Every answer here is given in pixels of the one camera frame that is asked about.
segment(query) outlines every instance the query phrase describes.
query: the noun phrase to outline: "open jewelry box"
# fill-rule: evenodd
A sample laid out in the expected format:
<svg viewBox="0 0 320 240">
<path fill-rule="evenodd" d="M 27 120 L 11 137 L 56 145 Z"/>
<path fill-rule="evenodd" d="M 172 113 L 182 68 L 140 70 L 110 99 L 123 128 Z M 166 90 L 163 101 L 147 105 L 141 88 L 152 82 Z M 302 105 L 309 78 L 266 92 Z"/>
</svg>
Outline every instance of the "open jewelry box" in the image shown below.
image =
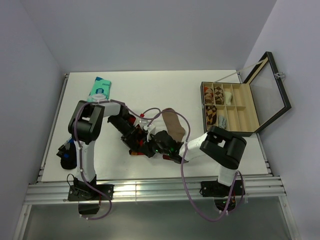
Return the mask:
<svg viewBox="0 0 320 240">
<path fill-rule="evenodd" d="M 202 82 L 204 132 L 219 126 L 247 137 L 265 129 L 291 108 L 282 76 L 265 52 L 243 83 Z"/>
</svg>

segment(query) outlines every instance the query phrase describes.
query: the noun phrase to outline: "green packet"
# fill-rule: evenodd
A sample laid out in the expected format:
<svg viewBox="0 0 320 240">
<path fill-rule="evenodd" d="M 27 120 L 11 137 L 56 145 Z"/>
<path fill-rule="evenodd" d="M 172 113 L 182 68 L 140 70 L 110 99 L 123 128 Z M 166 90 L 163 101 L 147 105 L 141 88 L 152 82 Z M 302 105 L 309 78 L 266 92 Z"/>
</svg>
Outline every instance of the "green packet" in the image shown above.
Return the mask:
<svg viewBox="0 0 320 240">
<path fill-rule="evenodd" d="M 108 100 L 110 94 L 111 81 L 101 77 L 96 77 L 91 92 L 87 98 L 88 102 L 97 100 Z"/>
</svg>

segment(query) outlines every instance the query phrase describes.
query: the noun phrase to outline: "black mounting bracket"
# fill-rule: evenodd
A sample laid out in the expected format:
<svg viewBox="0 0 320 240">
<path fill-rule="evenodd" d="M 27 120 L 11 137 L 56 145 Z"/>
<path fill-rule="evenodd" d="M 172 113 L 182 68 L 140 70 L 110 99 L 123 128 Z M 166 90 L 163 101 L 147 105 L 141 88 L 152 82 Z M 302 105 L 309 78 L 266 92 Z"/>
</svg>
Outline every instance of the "black mounting bracket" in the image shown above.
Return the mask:
<svg viewBox="0 0 320 240">
<path fill-rule="evenodd" d="M 241 180 L 236 180 L 233 186 L 232 195 L 241 196 L 242 195 L 242 182 Z M 200 194 L 204 197 L 215 197 L 224 198 L 229 195 L 230 187 L 218 183 L 218 181 L 202 181 Z"/>
<path fill-rule="evenodd" d="M 99 190 L 108 196 L 106 198 L 103 195 L 95 195 L 91 199 L 84 198 L 77 189 L 75 189 L 74 185 L 71 185 L 69 188 L 68 201 L 70 202 L 80 202 L 80 201 L 105 201 L 112 200 L 114 195 L 114 185 L 112 184 L 98 184 L 95 185 L 94 188 Z M 95 215 L 98 213 L 100 209 L 100 203 L 79 203 L 78 212 L 81 215 Z"/>
<path fill-rule="evenodd" d="M 105 195 L 107 195 L 109 197 L 110 200 L 112 200 L 113 195 L 114 195 L 114 185 L 112 184 L 97 184 L 96 186 L 94 186 L 97 190 L 99 190 L 100 192 L 104 193 Z M 68 201 L 69 202 L 81 202 L 81 201 L 106 201 L 109 200 L 107 199 L 105 196 L 101 196 L 97 194 L 95 196 L 93 196 L 92 198 L 88 199 L 83 197 L 78 190 L 75 189 L 74 185 L 71 185 L 71 187 L 69 188 L 69 194 L 68 194 Z"/>
</svg>

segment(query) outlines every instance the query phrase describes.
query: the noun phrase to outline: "teal package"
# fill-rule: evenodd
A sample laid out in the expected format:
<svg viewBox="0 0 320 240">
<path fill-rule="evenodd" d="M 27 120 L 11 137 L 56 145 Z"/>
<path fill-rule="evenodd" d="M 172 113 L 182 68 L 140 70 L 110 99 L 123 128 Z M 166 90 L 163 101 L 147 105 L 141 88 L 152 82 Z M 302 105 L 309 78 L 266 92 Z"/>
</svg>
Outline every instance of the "teal package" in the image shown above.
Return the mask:
<svg viewBox="0 0 320 240">
<path fill-rule="evenodd" d="M 105 80 L 101 77 L 96 77 L 95 78 L 95 81 L 94 81 L 94 84 L 93 84 L 93 87 L 91 89 L 91 92 L 88 96 L 88 99 L 87 101 L 88 102 L 94 102 L 96 101 L 97 99 L 94 99 L 93 96 L 94 95 L 104 95 L 104 99 L 109 99 L 109 94 L 110 94 L 110 87 L 111 87 L 111 81 L 109 80 Z"/>
</svg>

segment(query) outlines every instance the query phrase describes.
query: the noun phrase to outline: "tan sock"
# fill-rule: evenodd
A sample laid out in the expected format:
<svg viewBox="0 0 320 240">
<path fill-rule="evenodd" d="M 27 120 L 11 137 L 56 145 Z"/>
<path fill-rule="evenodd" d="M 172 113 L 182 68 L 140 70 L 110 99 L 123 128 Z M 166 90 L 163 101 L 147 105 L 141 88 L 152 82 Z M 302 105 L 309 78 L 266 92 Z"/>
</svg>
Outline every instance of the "tan sock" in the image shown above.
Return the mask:
<svg viewBox="0 0 320 240">
<path fill-rule="evenodd" d="M 186 131 L 181 126 L 178 115 L 174 112 L 163 112 L 162 118 L 165 123 L 168 134 L 176 141 L 182 142 L 182 138 L 184 137 Z"/>
</svg>

